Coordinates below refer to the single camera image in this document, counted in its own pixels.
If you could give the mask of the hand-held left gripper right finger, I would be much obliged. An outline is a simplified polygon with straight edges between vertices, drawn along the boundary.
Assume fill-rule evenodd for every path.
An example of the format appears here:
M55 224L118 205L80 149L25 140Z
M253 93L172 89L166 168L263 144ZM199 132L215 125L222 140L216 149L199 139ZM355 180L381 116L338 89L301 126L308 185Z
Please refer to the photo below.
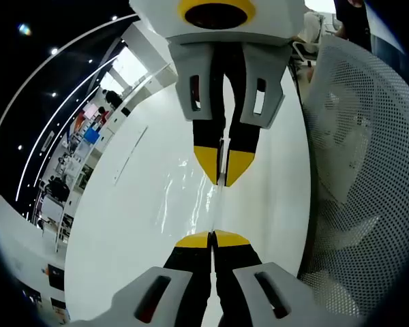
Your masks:
M359 326L332 313L313 290L274 262L263 263L248 239L213 231L217 293L228 326Z

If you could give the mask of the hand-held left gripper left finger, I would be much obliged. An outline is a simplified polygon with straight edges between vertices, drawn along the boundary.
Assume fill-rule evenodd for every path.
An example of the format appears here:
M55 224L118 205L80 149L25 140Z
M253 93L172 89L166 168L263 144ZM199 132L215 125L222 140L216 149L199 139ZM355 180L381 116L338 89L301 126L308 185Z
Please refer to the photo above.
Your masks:
M187 297L197 301L210 290L210 233L178 241L163 267L146 270L112 297L107 311L70 326L175 326L186 316Z

